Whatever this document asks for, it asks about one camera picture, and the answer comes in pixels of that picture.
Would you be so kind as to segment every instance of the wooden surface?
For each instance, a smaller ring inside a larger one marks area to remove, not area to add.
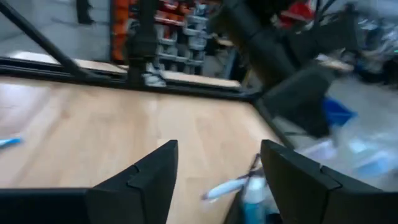
[[[29,54],[20,58],[46,58]],[[0,77],[0,115],[2,137],[24,140],[0,151],[4,188],[91,187],[177,139],[173,224],[220,224],[231,196],[204,204],[200,195],[244,174],[261,139],[275,140],[245,103],[7,77]]]

